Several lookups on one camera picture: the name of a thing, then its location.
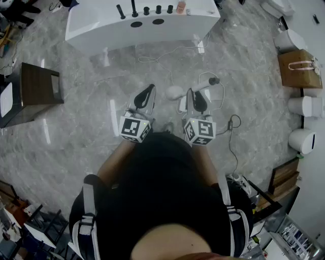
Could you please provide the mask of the white basin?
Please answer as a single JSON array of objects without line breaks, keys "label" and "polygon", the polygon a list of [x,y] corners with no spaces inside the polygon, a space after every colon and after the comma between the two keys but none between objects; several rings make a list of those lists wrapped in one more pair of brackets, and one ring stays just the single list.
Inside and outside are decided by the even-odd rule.
[{"label": "white basin", "polygon": [[9,83],[0,94],[0,115],[4,117],[13,107],[13,88],[12,83]]}]

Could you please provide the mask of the glass display cabinet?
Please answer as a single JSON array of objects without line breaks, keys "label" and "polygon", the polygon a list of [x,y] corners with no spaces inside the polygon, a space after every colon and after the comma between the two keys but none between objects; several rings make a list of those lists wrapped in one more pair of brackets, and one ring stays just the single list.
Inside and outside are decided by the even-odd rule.
[{"label": "glass display cabinet", "polygon": [[277,230],[269,234],[288,260],[325,260],[325,248],[310,238],[288,215]]}]

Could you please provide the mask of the black metal frame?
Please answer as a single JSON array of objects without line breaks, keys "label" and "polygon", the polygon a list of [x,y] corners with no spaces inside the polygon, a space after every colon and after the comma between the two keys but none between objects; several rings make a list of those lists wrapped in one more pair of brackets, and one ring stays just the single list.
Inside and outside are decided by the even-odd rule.
[{"label": "black metal frame", "polygon": [[257,191],[257,194],[260,195],[260,197],[266,201],[261,205],[256,206],[256,211],[253,214],[254,224],[263,221],[264,219],[268,218],[273,213],[282,208],[282,205],[279,202],[274,201],[270,196],[268,196],[265,192],[258,188],[253,182],[249,180],[248,183],[255,191]]}]

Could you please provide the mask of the black metal chair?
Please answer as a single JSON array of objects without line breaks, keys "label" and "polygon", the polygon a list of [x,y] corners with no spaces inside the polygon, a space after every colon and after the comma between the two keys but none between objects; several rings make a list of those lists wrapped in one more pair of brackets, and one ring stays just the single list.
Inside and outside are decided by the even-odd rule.
[{"label": "black metal chair", "polygon": [[55,249],[69,223],[61,215],[61,210],[56,213],[45,213],[42,212],[42,208],[43,205],[40,205],[31,214],[24,227],[36,240],[48,246],[49,249]]}]

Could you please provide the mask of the person's right forearm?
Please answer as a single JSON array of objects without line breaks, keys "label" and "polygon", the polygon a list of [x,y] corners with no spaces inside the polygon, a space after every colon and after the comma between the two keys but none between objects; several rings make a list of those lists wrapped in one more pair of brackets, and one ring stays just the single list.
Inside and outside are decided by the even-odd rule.
[{"label": "person's right forearm", "polygon": [[206,184],[211,186],[218,183],[217,170],[210,158],[207,147],[193,145],[191,149],[197,168]]}]

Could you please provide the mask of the grey white appliance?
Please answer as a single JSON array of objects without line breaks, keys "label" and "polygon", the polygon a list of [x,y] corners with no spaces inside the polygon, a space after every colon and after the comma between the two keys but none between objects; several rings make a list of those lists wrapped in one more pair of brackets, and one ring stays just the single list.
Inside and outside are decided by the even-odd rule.
[{"label": "grey white appliance", "polygon": [[231,183],[234,183],[236,186],[245,191],[248,196],[252,194],[251,185],[243,175],[232,173],[227,175],[227,180],[229,180]]}]

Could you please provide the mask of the stack of wooden boards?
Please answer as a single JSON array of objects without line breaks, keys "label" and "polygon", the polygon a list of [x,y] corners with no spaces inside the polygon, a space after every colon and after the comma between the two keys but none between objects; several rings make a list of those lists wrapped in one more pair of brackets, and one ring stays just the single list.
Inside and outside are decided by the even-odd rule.
[{"label": "stack of wooden boards", "polygon": [[273,200],[295,188],[300,174],[298,164],[299,158],[295,157],[273,169],[268,187],[268,194]]}]

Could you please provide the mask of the brown cardboard box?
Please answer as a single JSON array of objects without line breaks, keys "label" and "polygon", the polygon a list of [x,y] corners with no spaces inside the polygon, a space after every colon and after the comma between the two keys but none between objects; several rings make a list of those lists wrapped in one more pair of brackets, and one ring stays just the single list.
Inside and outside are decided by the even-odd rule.
[{"label": "brown cardboard box", "polygon": [[278,55],[282,85],[292,88],[322,89],[320,64],[308,51]]}]

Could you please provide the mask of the dark wooden cabinet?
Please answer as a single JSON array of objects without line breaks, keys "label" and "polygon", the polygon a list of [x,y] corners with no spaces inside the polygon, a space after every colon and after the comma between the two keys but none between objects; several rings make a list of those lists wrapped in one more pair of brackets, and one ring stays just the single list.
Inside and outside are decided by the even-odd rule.
[{"label": "dark wooden cabinet", "polygon": [[13,107],[4,117],[0,115],[0,129],[31,122],[64,103],[59,72],[23,62],[10,75],[0,75],[0,94],[9,83],[13,86]]}]

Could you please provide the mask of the white round device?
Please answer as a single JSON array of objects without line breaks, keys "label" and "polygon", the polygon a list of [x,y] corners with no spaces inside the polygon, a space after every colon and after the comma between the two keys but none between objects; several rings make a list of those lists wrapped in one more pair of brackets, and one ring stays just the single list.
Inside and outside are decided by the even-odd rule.
[{"label": "white round device", "polygon": [[183,98],[186,95],[186,92],[182,87],[173,85],[166,89],[166,98],[171,101],[175,101]]}]

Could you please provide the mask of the black-tipped white tool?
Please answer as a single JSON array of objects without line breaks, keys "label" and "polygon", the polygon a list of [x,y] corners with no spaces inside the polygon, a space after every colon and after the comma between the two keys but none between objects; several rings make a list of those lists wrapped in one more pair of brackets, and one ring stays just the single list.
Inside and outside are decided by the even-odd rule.
[{"label": "black-tipped white tool", "polygon": [[217,77],[211,77],[208,80],[205,80],[205,81],[203,81],[201,83],[198,83],[198,84],[192,86],[190,89],[193,92],[197,92],[197,91],[200,91],[202,89],[208,88],[210,86],[213,86],[213,85],[216,85],[216,84],[219,84],[219,83],[220,83],[220,79],[219,78],[217,78]]}]

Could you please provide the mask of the person's black shirt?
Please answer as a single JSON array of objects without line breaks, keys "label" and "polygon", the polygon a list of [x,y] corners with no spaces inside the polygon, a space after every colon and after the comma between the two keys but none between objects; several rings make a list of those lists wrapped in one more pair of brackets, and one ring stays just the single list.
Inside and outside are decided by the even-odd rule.
[{"label": "person's black shirt", "polygon": [[237,260],[253,229],[249,196],[207,185],[192,146],[167,132],[135,143],[116,181],[84,178],[70,235],[84,260]]}]

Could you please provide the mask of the person's left forearm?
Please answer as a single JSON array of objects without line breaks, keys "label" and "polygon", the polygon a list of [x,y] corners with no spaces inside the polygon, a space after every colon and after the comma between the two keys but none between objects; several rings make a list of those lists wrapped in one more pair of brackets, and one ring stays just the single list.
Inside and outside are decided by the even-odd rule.
[{"label": "person's left forearm", "polygon": [[97,175],[106,185],[111,185],[116,181],[125,160],[134,147],[135,143],[122,141],[100,167]]}]

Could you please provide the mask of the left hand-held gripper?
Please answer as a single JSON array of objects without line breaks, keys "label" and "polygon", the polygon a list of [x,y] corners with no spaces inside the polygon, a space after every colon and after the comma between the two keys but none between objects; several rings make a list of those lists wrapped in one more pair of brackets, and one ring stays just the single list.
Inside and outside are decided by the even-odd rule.
[{"label": "left hand-held gripper", "polygon": [[130,95],[125,114],[120,117],[119,135],[125,140],[142,143],[152,129],[155,118],[155,85],[149,84]]}]

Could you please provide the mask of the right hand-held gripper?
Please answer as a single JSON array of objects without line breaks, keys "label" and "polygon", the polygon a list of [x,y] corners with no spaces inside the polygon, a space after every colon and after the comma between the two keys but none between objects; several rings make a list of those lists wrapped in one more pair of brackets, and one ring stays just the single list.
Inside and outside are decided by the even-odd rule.
[{"label": "right hand-held gripper", "polygon": [[216,137],[216,122],[211,111],[208,111],[210,100],[202,91],[191,88],[186,96],[187,113],[182,117],[184,140],[190,146],[206,146]]}]

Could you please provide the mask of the white cylindrical bin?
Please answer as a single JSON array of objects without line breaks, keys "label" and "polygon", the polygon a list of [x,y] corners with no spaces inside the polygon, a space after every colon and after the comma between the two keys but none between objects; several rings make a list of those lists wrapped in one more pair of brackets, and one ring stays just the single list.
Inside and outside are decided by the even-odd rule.
[{"label": "white cylindrical bin", "polygon": [[287,29],[274,38],[274,45],[280,53],[288,53],[296,50],[307,50],[307,44],[302,36]]},{"label": "white cylindrical bin", "polygon": [[291,148],[302,154],[309,154],[314,149],[315,139],[316,132],[299,128],[290,133],[288,144]]},{"label": "white cylindrical bin", "polygon": [[325,99],[310,96],[290,98],[288,109],[304,117],[325,118]]}]

